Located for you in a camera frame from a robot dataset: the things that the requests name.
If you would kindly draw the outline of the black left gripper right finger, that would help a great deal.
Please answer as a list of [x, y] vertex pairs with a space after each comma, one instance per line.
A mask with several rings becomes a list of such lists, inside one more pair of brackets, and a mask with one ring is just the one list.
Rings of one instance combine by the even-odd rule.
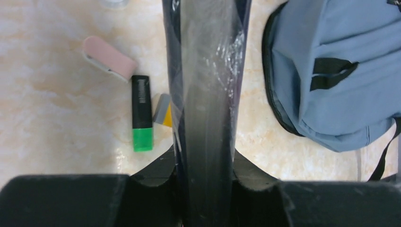
[[401, 187], [390, 182], [280, 181], [235, 153], [234, 227], [398, 227]]

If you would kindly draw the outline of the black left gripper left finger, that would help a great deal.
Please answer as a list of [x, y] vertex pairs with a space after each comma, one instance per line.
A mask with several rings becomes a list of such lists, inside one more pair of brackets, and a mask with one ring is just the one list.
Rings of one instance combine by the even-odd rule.
[[3, 227], [176, 227], [174, 150], [134, 175], [21, 175], [0, 192]]

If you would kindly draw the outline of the dark book underneath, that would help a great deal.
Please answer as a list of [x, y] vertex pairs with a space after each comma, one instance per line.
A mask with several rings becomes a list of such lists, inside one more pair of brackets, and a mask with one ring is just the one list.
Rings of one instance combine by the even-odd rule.
[[249, 0], [164, 0], [183, 225], [227, 227]]

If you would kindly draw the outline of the blue student backpack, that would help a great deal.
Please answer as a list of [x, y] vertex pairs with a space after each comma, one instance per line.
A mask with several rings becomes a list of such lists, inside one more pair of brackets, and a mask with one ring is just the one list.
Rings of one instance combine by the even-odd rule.
[[266, 96], [279, 124], [335, 152], [401, 132], [401, 3], [289, 0], [262, 36]]

